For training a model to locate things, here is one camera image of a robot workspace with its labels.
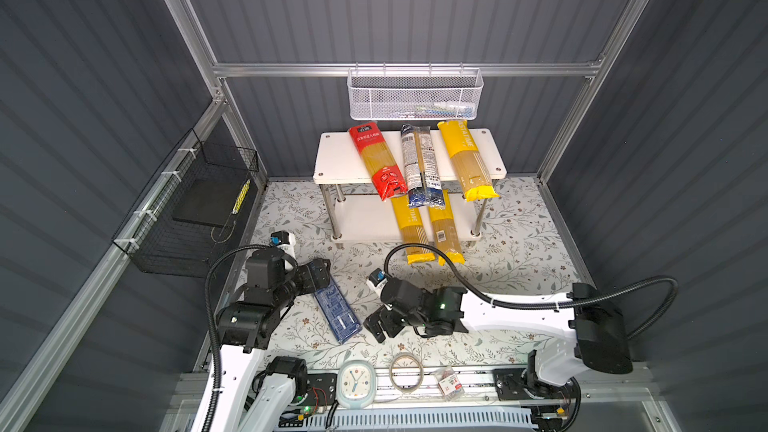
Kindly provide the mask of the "yellow Pastatime spaghetti bag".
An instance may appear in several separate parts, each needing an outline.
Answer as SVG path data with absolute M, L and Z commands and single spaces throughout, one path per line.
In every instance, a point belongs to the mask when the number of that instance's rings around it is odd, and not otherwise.
M 438 123 L 443 142 L 466 201 L 497 198 L 490 173 L 466 120 Z

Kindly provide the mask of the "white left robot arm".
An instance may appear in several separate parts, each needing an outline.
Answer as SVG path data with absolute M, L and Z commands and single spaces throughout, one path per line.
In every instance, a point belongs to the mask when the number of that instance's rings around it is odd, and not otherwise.
M 278 249 L 246 260 L 246 280 L 230 303 L 209 317 L 211 367 L 191 429 L 271 431 L 308 389 L 306 361 L 278 356 L 264 362 L 271 337 L 297 298 L 331 285 L 331 263 L 300 265 Z

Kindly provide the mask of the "red spaghetti bag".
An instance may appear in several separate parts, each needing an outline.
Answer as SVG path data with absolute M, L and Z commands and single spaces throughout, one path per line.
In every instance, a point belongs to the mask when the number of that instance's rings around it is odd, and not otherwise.
M 377 124 L 357 125 L 348 133 L 381 200 L 406 194 L 408 189 L 403 173 Z

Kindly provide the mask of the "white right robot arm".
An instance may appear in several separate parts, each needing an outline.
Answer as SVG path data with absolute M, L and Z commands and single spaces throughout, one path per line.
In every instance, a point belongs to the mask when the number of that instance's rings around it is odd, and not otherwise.
M 611 301 L 588 304 L 598 291 L 574 283 L 551 296 L 493 295 L 479 298 L 463 287 L 429 291 L 377 269 L 368 287 L 382 305 L 364 321 L 377 342 L 413 328 L 422 338 L 479 331 L 514 330 L 553 340 L 529 354 L 518 382 L 541 397 L 587 370 L 624 375 L 633 371 L 623 314 Z

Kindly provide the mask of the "yellow Pastatime bag front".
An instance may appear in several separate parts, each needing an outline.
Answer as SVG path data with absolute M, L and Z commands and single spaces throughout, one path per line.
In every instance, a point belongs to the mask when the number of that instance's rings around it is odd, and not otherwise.
M 418 208 L 409 207 L 409 199 L 405 195 L 390 199 L 395 219 L 404 243 L 428 245 L 429 240 Z M 407 247 L 406 258 L 409 264 L 432 262 L 436 255 L 423 247 Z

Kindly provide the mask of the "dark blue clear spaghetti bag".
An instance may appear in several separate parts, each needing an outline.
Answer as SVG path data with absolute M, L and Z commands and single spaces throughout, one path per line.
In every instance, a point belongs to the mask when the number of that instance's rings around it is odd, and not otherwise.
M 409 207 L 444 210 L 446 200 L 430 128 L 405 124 L 400 137 Z

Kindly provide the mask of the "yellow spaghetti bag with barcode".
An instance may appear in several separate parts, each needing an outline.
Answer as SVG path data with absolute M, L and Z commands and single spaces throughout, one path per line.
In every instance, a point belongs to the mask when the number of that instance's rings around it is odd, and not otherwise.
M 435 247 L 445 254 L 454 264 L 464 264 L 465 257 L 458 237 L 450 197 L 443 192 L 444 207 L 428 208 L 432 225 Z

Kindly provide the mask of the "blue pasta box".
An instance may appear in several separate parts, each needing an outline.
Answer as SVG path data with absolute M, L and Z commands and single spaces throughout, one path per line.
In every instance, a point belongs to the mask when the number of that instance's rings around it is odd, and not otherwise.
M 362 324 L 335 284 L 316 291 L 314 297 L 340 344 L 348 342 L 362 330 Z

